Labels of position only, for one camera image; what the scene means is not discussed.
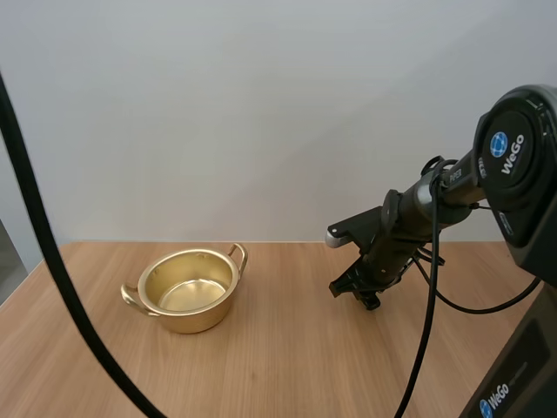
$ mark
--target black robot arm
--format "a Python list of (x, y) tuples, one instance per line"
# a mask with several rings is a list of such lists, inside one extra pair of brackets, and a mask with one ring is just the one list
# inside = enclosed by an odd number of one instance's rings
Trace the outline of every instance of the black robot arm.
[(441, 229), (463, 221), (487, 199), (517, 265), (557, 285), (556, 108), (553, 88), (527, 85), (508, 92), (480, 118), (473, 149), (461, 160), (434, 158), (405, 192), (390, 190), (382, 206), (329, 226), (328, 246), (354, 242), (360, 250), (331, 283), (332, 294), (350, 292), (367, 309), (379, 306), (376, 293), (400, 282), (432, 238), (431, 186), (437, 176)]

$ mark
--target robotic arm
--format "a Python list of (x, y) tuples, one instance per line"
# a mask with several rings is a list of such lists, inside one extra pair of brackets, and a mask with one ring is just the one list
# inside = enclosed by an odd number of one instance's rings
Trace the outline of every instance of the robotic arm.
[(480, 118), (473, 149), (461, 160), (432, 159), (405, 192), (390, 190), (383, 206), (327, 228), (328, 246), (354, 242), (360, 253), (330, 284), (333, 296), (353, 293), (370, 310), (380, 305), (377, 293), (399, 283), (420, 253), (427, 260), (432, 186), (438, 187), (440, 229), (463, 221), (487, 199), (514, 262), (545, 281), (461, 418), (557, 416), (556, 111), (552, 87), (508, 92)]
[[(487, 198), (516, 264), (557, 286), (552, 243), (557, 233), (557, 89), (527, 85), (508, 92), (480, 118), (473, 149), (440, 173), (440, 228), (468, 217)], [(430, 184), (442, 157), (429, 161), (405, 192), (390, 190), (383, 206), (327, 228), (336, 248), (354, 242), (360, 257), (330, 289), (351, 292), (368, 309), (376, 293), (398, 283), (412, 256), (432, 239)]]

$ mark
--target blue globe logo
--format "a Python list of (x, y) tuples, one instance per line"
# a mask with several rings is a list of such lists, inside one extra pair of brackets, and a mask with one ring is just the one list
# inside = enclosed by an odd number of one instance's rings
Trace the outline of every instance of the blue globe logo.
[(493, 411), (491, 410), (491, 407), (483, 399), (480, 401), (480, 411), (484, 418), (493, 418)]
[(496, 158), (502, 157), (505, 152), (507, 152), (508, 139), (504, 132), (497, 132), (491, 138), (491, 143), (489, 144), (489, 151), (491, 155)]

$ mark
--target wego logo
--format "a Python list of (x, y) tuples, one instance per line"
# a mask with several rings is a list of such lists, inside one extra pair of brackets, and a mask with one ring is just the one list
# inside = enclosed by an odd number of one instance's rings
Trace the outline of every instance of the wego logo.
[(522, 148), (523, 142), (524, 142), (524, 135), (519, 135), (518, 137), (516, 137), (516, 140), (511, 145), (511, 155), (507, 157), (507, 159), (505, 160), (505, 164), (503, 164), (503, 168), (501, 169), (501, 172), (503, 174), (511, 173), (511, 170), (514, 167), (514, 162), (516, 161), (519, 155), (520, 148)]

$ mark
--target pot handle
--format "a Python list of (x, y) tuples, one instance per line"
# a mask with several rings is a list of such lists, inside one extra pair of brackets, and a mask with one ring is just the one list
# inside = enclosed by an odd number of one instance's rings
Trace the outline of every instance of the pot handle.
[(228, 255), (231, 257), (236, 250), (240, 250), (242, 253), (242, 261), (240, 262), (240, 267), (238, 268), (239, 271), (239, 278), (242, 279), (242, 275), (244, 274), (245, 266), (247, 265), (247, 250), (241, 244), (235, 242), (232, 244), (232, 248), (228, 252)]
[(143, 315), (147, 316), (159, 316), (158, 313), (152, 312), (148, 310), (141, 301), (139, 301), (133, 293), (137, 293), (138, 288), (134, 286), (130, 286), (127, 283), (124, 283), (120, 287), (120, 294), (122, 295), (122, 299), (125, 303), (133, 307), (134, 309), (138, 310)]

